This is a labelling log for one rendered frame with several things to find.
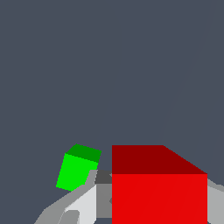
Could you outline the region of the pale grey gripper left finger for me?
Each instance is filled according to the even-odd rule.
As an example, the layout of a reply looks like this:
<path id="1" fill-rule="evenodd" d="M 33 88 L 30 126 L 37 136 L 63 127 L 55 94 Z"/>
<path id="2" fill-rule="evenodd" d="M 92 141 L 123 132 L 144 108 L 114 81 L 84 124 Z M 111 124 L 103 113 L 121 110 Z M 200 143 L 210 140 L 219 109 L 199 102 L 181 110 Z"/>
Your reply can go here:
<path id="1" fill-rule="evenodd" d="M 95 224 L 112 218 L 112 171 L 91 170 L 86 183 L 48 206 L 34 224 Z"/>

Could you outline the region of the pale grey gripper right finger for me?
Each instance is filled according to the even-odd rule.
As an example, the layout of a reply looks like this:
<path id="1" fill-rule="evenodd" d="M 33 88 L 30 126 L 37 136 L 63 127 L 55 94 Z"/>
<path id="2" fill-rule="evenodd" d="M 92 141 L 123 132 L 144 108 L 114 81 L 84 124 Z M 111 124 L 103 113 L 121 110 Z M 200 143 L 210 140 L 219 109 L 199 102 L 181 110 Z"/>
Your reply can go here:
<path id="1" fill-rule="evenodd" d="M 224 224 L 224 186 L 207 180 L 207 221 Z"/>

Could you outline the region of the red cube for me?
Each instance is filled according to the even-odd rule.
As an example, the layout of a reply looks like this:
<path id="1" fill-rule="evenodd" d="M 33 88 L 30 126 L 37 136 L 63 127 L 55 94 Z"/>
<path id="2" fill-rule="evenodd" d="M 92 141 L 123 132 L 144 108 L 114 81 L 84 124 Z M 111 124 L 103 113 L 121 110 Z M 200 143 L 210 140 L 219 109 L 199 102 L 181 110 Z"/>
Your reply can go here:
<path id="1" fill-rule="evenodd" d="M 207 224 L 207 174 L 163 145 L 114 145 L 112 224 Z"/>

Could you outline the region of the green cube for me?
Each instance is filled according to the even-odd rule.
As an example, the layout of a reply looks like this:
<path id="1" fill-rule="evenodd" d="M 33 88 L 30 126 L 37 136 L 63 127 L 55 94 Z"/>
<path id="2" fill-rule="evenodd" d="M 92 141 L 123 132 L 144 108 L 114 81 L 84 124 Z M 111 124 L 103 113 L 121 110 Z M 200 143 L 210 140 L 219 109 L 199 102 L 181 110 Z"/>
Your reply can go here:
<path id="1" fill-rule="evenodd" d="M 100 150 L 76 144 L 64 154 L 56 186 L 69 192 L 84 185 L 90 170 L 99 164 Z"/>

